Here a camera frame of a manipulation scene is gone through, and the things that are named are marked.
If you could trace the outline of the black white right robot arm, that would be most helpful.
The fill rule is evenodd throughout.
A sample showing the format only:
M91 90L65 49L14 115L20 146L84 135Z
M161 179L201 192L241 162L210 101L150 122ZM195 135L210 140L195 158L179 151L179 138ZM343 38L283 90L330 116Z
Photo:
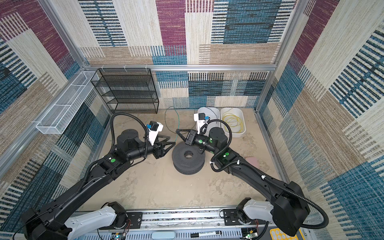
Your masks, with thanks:
M208 136L196 130L177 129L176 133L186 145L212 152L213 166L243 180L261 193L273 206L270 210L272 221L285 234L294 236L310 213L309 204L303 200L301 187L275 179L247 162L239 153L230 148L232 138L220 127L214 127Z

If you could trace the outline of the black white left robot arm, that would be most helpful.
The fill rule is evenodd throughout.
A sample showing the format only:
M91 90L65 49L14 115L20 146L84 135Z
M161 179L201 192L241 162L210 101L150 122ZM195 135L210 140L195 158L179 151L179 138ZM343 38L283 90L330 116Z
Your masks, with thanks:
M83 179L40 210L30 208L22 214L25 238L73 240L114 223L123 225L126 211L116 202L82 216L72 217L72 214L99 190L132 167L134 160L147 155L159 159L176 144L168 136L161 136L161 141L159 138L155 135L152 142L148 139L141 141L136 130L123 131L117 138L117 144L102 159L93 162Z

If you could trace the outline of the black perforated cable spool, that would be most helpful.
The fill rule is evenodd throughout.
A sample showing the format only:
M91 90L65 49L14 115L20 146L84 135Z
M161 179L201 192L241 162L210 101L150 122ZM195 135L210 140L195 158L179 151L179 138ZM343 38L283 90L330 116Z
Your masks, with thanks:
M204 166L206 154L196 146L188 146L185 143L177 144L172 152L172 160L175 169L183 175L198 173Z

